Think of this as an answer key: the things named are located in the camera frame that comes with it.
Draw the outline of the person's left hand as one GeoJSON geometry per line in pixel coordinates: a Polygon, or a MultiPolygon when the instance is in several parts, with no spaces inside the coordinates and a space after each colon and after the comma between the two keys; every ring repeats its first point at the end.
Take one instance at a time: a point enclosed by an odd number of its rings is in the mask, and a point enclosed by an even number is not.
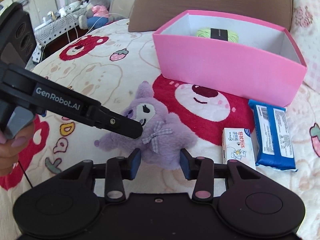
{"type": "Polygon", "coordinates": [[[34,135],[34,122],[20,130],[14,139],[8,140],[1,132],[0,144],[0,172],[1,177],[10,174],[13,166],[18,162],[19,153],[24,150],[29,143],[29,140],[34,135]]]}

